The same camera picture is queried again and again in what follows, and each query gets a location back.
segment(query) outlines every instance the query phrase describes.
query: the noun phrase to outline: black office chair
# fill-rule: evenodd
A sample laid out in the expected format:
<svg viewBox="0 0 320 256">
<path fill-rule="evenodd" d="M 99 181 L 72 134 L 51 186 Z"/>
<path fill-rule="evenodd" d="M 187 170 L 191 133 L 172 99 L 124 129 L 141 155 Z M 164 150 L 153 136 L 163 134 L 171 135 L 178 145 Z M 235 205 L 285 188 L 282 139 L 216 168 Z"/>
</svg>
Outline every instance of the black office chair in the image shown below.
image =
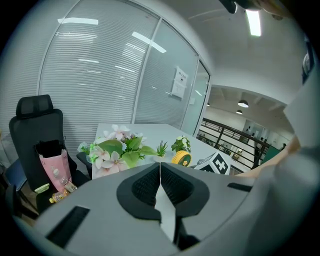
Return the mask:
<svg viewBox="0 0 320 256">
<path fill-rule="evenodd" d="M 10 120 L 9 128 L 30 188 L 34 191 L 45 184 L 50 184 L 47 191 L 36 196 L 36 206 L 41 213 L 51 205 L 49 198 L 57 190 L 47 176 L 34 146 L 39 141 L 64 142 L 63 113 L 59 109 L 54 109 L 49 95 L 23 97 L 17 104 L 16 116 Z M 77 170 L 77 164 L 69 155 L 68 163 L 72 182 L 76 186 L 79 187 L 89 180 Z"/>
<path fill-rule="evenodd" d="M 80 152 L 76 154 L 76 158 L 78 158 L 86 167 L 86 170 L 90 176 L 90 179 L 92 180 L 92 164 L 87 161 L 87 155 L 85 152 Z"/>
</svg>

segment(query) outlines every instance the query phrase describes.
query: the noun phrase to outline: office floor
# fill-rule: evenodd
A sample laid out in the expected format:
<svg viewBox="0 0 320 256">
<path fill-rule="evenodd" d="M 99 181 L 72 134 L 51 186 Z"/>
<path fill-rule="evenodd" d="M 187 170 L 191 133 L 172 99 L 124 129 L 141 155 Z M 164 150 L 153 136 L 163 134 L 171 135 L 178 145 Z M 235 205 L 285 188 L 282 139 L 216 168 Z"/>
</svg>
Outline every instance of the office floor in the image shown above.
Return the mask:
<svg viewBox="0 0 320 256">
<path fill-rule="evenodd" d="M 33 192 L 30 187 L 29 187 L 29 184 L 28 182 L 26 182 L 22 189 L 21 189 L 22 193 L 28 198 L 28 200 L 30 201 L 30 203 L 32 203 L 35 207 L 37 207 L 37 204 L 36 204 L 36 195 L 37 193 Z M 28 209 L 30 209 L 31 211 L 33 211 L 33 209 L 31 208 L 31 206 L 28 204 L 28 203 L 25 203 L 23 200 L 21 200 L 22 204 L 27 207 Z M 27 222 L 30 226 L 33 226 L 35 224 L 35 220 L 25 216 L 25 215 L 22 215 L 22 219 Z"/>
</svg>

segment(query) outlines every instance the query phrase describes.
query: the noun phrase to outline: green plant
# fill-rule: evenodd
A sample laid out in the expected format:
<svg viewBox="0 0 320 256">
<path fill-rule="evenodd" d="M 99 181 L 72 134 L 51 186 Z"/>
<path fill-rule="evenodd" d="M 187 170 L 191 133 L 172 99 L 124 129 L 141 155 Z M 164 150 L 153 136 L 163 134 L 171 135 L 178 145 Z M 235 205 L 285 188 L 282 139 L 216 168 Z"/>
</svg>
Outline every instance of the green plant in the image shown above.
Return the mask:
<svg viewBox="0 0 320 256">
<path fill-rule="evenodd" d="M 179 136 L 176 138 L 175 143 L 171 145 L 172 151 L 178 152 L 178 151 L 188 151 L 191 152 L 191 146 L 190 141 L 185 136 Z"/>
<path fill-rule="evenodd" d="M 156 147 L 156 153 L 159 157 L 163 158 L 167 152 L 167 143 L 164 143 L 163 140 L 161 140 L 160 145 Z"/>
</svg>

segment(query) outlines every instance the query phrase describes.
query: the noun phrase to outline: black railing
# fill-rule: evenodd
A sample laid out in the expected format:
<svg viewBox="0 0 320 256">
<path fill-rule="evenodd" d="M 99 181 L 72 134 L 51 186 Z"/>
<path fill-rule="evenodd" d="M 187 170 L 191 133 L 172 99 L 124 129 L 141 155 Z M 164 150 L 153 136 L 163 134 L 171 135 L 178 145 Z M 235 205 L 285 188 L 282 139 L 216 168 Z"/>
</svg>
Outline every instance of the black railing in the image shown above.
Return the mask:
<svg viewBox="0 0 320 256">
<path fill-rule="evenodd" d="M 215 147 L 216 149 L 218 149 L 228 155 L 231 155 L 231 153 L 233 153 L 232 159 L 241 163 L 242 165 L 244 165 L 248 168 L 253 169 L 253 168 L 257 167 L 259 165 L 259 160 L 263 160 L 264 156 L 266 155 L 266 153 L 269 149 L 269 144 L 267 144 L 261 140 L 258 140 L 256 138 L 240 131 L 240 130 L 234 129 L 234 128 L 229 127 L 227 125 L 224 125 L 222 123 L 218 123 L 218 122 L 212 121 L 210 119 L 204 118 L 201 122 L 201 126 L 218 132 L 219 136 L 216 136 L 210 132 L 206 132 L 204 130 L 201 130 L 201 127 L 200 127 L 199 133 L 197 135 L 197 139 L 199 139 L 200 141 L 203 141 L 204 143 L 206 143 L 212 147 Z M 217 141 L 214 142 L 213 140 L 208 139 L 207 137 L 205 137 L 205 134 L 208 134 L 210 136 L 215 137 L 217 139 Z M 245 150 L 243 147 L 241 147 L 239 145 L 234 145 L 230 141 L 223 139 L 222 135 L 225 135 L 227 137 L 235 139 L 235 140 L 241 142 L 242 144 L 246 144 L 246 146 L 254 148 L 254 154 Z M 254 141 L 255 146 L 249 145 L 248 144 L 249 140 Z M 239 152 L 239 151 L 236 152 L 236 151 L 231 150 L 231 148 L 226 147 L 224 145 L 224 143 L 230 144 L 231 146 L 234 146 L 238 149 L 241 149 L 241 152 Z M 242 155 L 242 152 L 246 152 L 246 153 L 252 155 L 254 160 L 252 161 L 251 159 L 244 157 Z M 245 160 L 252 162 L 252 166 L 248 166 L 247 164 L 241 162 L 240 158 L 243 158 Z"/>
</svg>

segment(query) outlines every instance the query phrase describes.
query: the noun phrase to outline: glass door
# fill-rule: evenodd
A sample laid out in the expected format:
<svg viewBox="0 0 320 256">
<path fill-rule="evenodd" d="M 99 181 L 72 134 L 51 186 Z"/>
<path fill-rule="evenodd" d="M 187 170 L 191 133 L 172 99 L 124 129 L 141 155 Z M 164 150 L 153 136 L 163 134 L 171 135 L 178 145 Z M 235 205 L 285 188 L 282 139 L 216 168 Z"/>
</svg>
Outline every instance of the glass door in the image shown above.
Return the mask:
<svg viewBox="0 0 320 256">
<path fill-rule="evenodd" d="M 206 99 L 209 86 L 209 74 L 205 67 L 199 62 L 191 96 L 184 116 L 181 131 L 194 135 Z"/>
</svg>

